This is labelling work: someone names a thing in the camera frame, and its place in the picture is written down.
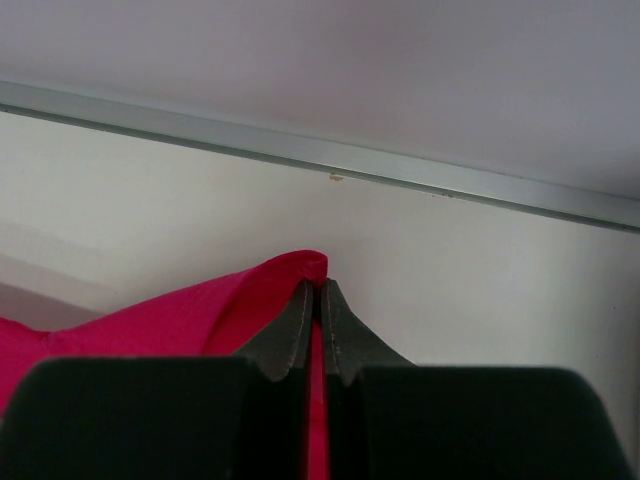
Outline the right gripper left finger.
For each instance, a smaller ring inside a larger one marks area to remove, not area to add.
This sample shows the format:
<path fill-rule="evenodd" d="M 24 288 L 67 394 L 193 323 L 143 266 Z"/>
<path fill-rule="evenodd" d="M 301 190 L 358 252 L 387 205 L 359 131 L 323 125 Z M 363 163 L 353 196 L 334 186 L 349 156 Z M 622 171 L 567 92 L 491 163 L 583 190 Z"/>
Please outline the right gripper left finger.
<path fill-rule="evenodd" d="M 305 478 L 313 302 L 299 283 L 229 356 L 39 363 L 2 419 L 2 477 Z"/>

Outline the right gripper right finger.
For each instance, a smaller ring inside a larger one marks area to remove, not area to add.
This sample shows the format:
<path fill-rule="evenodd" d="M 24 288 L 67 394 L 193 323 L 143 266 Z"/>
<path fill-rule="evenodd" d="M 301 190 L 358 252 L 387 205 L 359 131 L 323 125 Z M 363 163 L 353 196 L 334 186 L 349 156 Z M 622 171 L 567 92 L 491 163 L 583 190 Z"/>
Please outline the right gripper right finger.
<path fill-rule="evenodd" d="M 625 479 L 602 401 L 559 368 L 419 366 L 321 293 L 333 479 Z"/>

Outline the pink t shirt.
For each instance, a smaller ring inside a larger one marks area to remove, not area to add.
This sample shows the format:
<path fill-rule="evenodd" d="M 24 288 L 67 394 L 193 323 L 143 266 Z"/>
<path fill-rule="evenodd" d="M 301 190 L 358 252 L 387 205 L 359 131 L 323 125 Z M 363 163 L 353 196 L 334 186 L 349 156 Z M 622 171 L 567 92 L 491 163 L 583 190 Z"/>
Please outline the pink t shirt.
<path fill-rule="evenodd" d="M 315 296 L 327 270 L 325 255 L 294 251 L 70 329 L 38 331 L 3 320 L 1 420 L 21 381 L 50 359 L 229 356 L 281 313 L 299 283 L 311 283 Z M 329 475 L 321 344 L 313 312 L 307 374 L 308 469 L 303 479 Z"/>

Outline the rear aluminium table edge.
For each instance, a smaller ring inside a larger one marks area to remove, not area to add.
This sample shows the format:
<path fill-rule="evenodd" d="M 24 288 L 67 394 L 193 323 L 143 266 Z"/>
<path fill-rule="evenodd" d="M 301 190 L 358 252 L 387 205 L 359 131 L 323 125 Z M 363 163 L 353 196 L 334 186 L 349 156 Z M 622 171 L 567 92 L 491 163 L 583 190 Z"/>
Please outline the rear aluminium table edge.
<path fill-rule="evenodd" d="M 174 110 L 4 81 L 2 111 L 636 233 L 639 202 Z"/>

